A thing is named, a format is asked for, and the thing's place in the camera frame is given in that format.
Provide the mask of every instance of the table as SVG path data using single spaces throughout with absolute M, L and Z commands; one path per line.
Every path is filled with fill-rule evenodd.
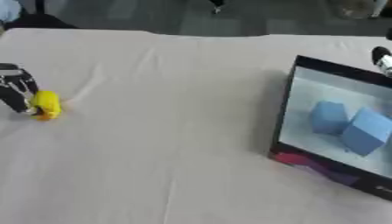
M 297 54 L 375 71 L 384 38 L 20 29 L 0 38 L 64 114 L 0 105 L 0 222 L 390 223 L 392 204 L 267 159 Z

